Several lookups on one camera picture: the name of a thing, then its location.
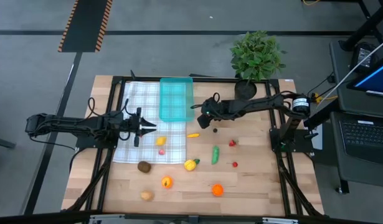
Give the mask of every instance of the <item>green plant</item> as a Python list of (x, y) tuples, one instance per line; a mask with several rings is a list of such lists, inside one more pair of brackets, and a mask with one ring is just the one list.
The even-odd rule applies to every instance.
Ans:
[(268, 37), (266, 31), (257, 31), (245, 35), (242, 40), (236, 40), (231, 48), (233, 59), (232, 68), (243, 79), (260, 81), (270, 78), (277, 70), (280, 72), (285, 65), (281, 63), (280, 45), (274, 37)]

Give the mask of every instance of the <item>laptop keyboard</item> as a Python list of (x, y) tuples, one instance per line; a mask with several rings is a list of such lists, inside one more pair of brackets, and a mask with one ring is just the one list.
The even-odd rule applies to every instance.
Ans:
[(383, 124), (341, 121), (341, 129), (345, 144), (383, 148)]

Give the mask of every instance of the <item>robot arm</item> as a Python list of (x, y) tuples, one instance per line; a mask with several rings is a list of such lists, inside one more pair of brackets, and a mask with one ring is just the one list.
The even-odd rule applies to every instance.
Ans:
[(116, 141), (120, 132), (135, 133), (135, 146), (138, 147), (139, 137), (155, 131), (155, 129), (140, 129), (140, 126), (155, 127), (156, 125), (141, 117), (141, 108), (137, 108), (136, 113), (129, 115), (130, 117), (124, 120), (121, 111), (112, 111), (90, 118), (58, 117), (42, 113), (27, 119), (25, 132), (30, 137), (51, 132), (71, 133), (78, 138), (93, 137), (99, 142)]
[(205, 100), (201, 105), (194, 105), (191, 108), (201, 107), (201, 115), (197, 118), (202, 129), (209, 126), (210, 121), (234, 120), (241, 118), (247, 113), (258, 112), (270, 109), (282, 111), (285, 115), (295, 119), (306, 119), (310, 115), (309, 98), (305, 95), (284, 91), (274, 96), (267, 96), (253, 100), (222, 100), (215, 93), (213, 97)]

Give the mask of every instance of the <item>potted plant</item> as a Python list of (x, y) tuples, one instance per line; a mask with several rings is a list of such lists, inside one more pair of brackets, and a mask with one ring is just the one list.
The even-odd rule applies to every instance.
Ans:
[(237, 76), (241, 78), (235, 84), (235, 98), (249, 100), (257, 92), (256, 85), (251, 82), (259, 82), (268, 79), (277, 70), (285, 68), (281, 63), (280, 54), (286, 52), (280, 50), (274, 37), (268, 37), (266, 31), (246, 33), (242, 40), (236, 40), (231, 48), (233, 59), (232, 68)]

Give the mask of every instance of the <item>green cucumber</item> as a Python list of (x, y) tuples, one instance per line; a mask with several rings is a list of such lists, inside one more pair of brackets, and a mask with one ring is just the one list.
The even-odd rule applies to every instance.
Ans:
[(219, 147), (214, 146), (214, 150), (212, 151), (212, 165), (216, 164), (219, 160)]

